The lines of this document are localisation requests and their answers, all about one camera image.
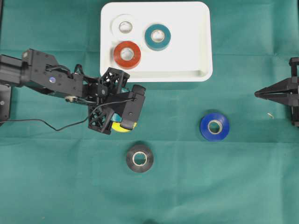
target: screw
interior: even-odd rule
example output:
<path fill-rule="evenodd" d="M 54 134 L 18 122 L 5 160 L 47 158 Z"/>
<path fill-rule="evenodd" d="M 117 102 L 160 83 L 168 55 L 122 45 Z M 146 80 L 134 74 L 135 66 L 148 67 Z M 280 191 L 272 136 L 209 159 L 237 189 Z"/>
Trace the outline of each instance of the screw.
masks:
<path fill-rule="evenodd" d="M 50 77 L 50 78 L 49 78 L 49 82 L 50 82 L 50 83 L 55 83 L 55 82 L 56 82 L 55 77 Z"/>

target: metal bracket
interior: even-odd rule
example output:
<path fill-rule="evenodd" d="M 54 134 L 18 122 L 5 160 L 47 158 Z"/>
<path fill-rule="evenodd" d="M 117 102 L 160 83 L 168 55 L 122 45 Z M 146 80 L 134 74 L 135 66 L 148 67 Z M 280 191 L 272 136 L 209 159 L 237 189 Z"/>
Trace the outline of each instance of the metal bracket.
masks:
<path fill-rule="evenodd" d="M 9 119 L 12 87 L 0 84 L 0 121 Z"/>

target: black cable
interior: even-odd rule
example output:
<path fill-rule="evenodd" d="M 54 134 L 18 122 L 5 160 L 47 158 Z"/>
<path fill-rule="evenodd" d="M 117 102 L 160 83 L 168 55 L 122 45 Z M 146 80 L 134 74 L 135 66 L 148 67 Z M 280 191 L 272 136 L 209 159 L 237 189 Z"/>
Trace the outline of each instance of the black cable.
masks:
<path fill-rule="evenodd" d="M 52 128 L 53 130 L 59 132 L 65 128 L 68 128 L 68 127 L 71 127 L 71 126 L 74 126 L 74 125 L 78 125 L 78 124 L 81 124 L 81 123 L 84 123 L 85 121 L 88 120 L 88 118 L 97 110 L 99 109 L 100 107 L 102 106 L 106 106 L 106 105 L 110 105 L 110 104 L 121 104 L 121 103 L 125 103 L 125 102 L 128 102 L 128 101 L 132 101 L 134 99 L 126 99 L 126 100 L 123 100 L 123 101 L 117 101 L 117 102 L 111 102 L 111 103 L 105 103 L 105 104 L 101 104 L 101 105 L 98 105 L 96 108 L 93 109 L 93 111 L 82 121 L 79 121 L 79 122 L 76 122 L 76 123 L 73 123 L 73 124 L 70 124 L 70 125 L 66 125 L 64 127 L 61 127 L 59 129 L 56 129 L 55 127 L 51 126 L 49 123 L 47 123 L 46 121 L 42 120 L 42 119 L 18 119 L 18 120 L 5 120 L 5 121 L 0 121 L 0 124 L 1 123 L 5 123 L 5 122 L 15 122 L 15 121 L 41 121 L 43 122 L 45 125 L 49 126 L 50 128 Z"/>
<path fill-rule="evenodd" d="M 84 72 L 83 72 L 83 67 L 81 64 L 76 64 L 76 67 L 74 69 L 74 72 L 77 72 L 79 70 L 79 74 L 85 76 Z"/>
<path fill-rule="evenodd" d="M 69 73 L 71 72 L 71 70 L 64 65 L 55 65 L 55 66 L 48 67 L 47 71 L 53 71 L 53 70 L 57 70 L 57 69 L 64 69 L 64 70 L 67 70 Z"/>
<path fill-rule="evenodd" d="M 72 77 L 72 74 L 71 74 L 71 70 L 68 68 L 68 67 L 66 67 L 66 66 L 64 66 L 64 65 L 54 65 L 54 66 L 51 66 L 51 67 L 48 67 L 47 69 L 46 69 L 46 71 L 53 71 L 53 70 L 58 70 L 58 69 L 63 69 L 63 70 L 65 70 L 66 72 L 67 72 L 67 76 L 69 77 L 69 78 L 73 78 Z"/>

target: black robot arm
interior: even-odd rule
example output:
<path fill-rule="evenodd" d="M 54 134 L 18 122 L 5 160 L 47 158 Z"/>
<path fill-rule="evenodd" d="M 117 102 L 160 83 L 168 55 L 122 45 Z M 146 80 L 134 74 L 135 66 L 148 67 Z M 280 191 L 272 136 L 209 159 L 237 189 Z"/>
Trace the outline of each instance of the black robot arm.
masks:
<path fill-rule="evenodd" d="M 125 87 L 129 77 L 113 68 L 101 77 L 88 77 L 80 64 L 71 72 L 53 55 L 33 49 L 25 51 L 22 59 L 1 55 L 0 120 L 9 118 L 11 87 L 27 86 L 42 94 L 87 105 L 88 127 L 95 131 L 110 134 L 114 114 L 121 118 L 120 127 L 132 130 L 145 100 L 145 88 L 134 85 L 128 91 Z"/>

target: teal tape roll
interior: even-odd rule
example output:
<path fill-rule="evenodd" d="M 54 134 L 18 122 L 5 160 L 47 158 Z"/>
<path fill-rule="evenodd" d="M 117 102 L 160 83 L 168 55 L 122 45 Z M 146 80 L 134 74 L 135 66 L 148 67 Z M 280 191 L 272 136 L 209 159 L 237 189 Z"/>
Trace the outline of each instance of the teal tape roll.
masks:
<path fill-rule="evenodd" d="M 145 31 L 145 42 L 152 50 L 163 50 L 167 48 L 171 39 L 169 29 L 162 24 L 151 25 Z"/>

